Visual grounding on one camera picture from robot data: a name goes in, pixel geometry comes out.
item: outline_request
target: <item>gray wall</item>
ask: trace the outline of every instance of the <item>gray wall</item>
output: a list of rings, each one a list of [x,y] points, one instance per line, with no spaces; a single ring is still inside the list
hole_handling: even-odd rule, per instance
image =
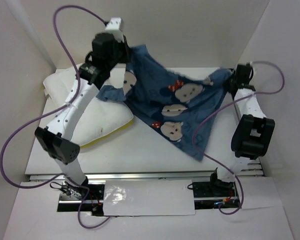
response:
[[[53,31],[52,15],[77,4],[109,20],[122,17],[129,45],[146,44],[166,67],[217,67],[236,64],[269,0],[19,0],[57,68],[70,62]],[[104,26],[74,9],[61,12],[57,25],[77,63],[91,50]]]
[[[296,240],[300,240],[300,0],[271,0],[247,45],[241,62],[268,60],[286,76],[282,93],[258,96],[262,110],[276,127],[264,169],[275,179]],[[280,86],[270,68],[258,67],[255,85],[269,91]]]
[[[6,138],[26,121],[40,115],[45,98],[43,79],[51,73],[6,3],[0,0],[0,150]],[[19,183],[24,179],[36,124],[18,134],[4,158],[6,173]],[[3,239],[17,189],[0,174],[0,240]]]

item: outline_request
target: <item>white cushion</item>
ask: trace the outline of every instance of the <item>white cushion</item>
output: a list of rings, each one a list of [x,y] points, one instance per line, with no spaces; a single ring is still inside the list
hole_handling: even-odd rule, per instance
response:
[[[48,76],[43,85],[57,108],[65,100],[76,81],[73,67]],[[71,139],[81,147],[86,147],[114,131],[124,129],[133,122],[134,115],[124,103],[92,99],[81,116]]]

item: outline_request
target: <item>red bow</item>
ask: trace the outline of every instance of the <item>red bow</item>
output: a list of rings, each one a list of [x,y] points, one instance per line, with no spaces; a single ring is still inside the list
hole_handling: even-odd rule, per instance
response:
[[[159,129],[161,127],[162,122],[160,121],[155,121],[151,124],[151,126],[155,129]]]
[[[168,89],[175,92],[177,89],[181,88],[185,83],[183,81],[177,80],[174,85],[169,85]]]

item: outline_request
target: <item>blue towel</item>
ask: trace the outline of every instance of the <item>blue towel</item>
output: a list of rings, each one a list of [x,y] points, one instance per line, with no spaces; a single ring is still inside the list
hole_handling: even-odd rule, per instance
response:
[[[222,84],[232,72],[218,69],[206,79],[193,81],[166,70],[149,55],[145,45],[131,49],[123,87],[104,85],[97,98],[125,102],[132,113],[154,131],[202,161],[202,154],[192,144],[192,136],[199,124],[220,108],[226,95]],[[214,117],[196,135],[195,142],[203,151],[213,122]]]

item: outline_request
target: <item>robotic arm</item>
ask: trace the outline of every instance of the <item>robotic arm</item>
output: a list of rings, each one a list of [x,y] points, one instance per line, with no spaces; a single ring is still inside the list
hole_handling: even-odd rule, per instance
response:
[[[69,101],[75,95],[78,81],[65,100],[67,107],[57,113],[55,118],[45,127],[38,127],[35,136],[43,149],[55,159],[63,173],[66,182],[73,190],[84,195],[82,188],[73,184],[88,186],[88,178],[83,173],[78,162],[80,147],[71,142],[76,125],[90,101],[96,97],[99,89],[110,77],[110,71],[118,64],[130,61],[131,49],[122,33],[121,18],[112,18],[105,27],[105,32],[99,33],[92,41],[92,51],[85,58],[85,63],[79,68],[80,89],[77,98]],[[234,100],[251,95],[255,91],[249,85],[253,76],[253,68],[238,65],[233,75],[223,87],[232,95]],[[237,158],[255,160],[267,152],[270,139],[275,127],[272,119],[266,118],[261,111],[255,96],[242,100],[237,104],[241,120],[233,135],[231,149]],[[231,169],[240,172],[247,161],[238,161]]]

